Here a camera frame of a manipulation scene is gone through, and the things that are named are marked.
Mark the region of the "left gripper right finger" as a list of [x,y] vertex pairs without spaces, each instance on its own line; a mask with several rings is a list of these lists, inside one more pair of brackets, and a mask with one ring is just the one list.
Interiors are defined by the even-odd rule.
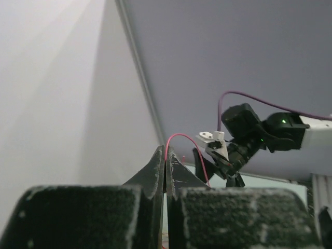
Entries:
[[173,148],[165,163],[170,248],[321,248],[312,217],[284,188],[210,188]]

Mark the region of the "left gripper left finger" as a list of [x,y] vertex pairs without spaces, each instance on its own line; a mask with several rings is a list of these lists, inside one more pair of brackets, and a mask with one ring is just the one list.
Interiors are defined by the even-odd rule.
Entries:
[[120,186],[40,185],[18,200],[1,248],[160,248],[165,148]]

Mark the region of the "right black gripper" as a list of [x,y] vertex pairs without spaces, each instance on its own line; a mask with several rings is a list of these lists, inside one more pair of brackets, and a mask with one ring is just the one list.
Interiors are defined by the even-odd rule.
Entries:
[[242,141],[227,145],[229,160],[214,160],[211,163],[204,157],[203,163],[207,177],[205,177],[203,164],[196,148],[192,149],[195,160],[195,176],[202,182],[207,183],[214,174],[226,179],[226,187],[245,187],[245,182],[239,171],[259,151],[259,141]]

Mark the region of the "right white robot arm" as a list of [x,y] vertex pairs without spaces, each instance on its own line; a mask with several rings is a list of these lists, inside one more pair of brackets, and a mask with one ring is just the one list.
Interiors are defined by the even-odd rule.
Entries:
[[228,108],[221,120],[233,137],[227,143],[224,132],[200,132],[196,143],[213,159],[212,162],[192,150],[195,175],[207,183],[213,175],[226,181],[228,187],[244,187],[239,171],[259,151],[300,150],[331,145],[331,121],[305,117],[291,112],[278,112],[261,121],[247,104]]

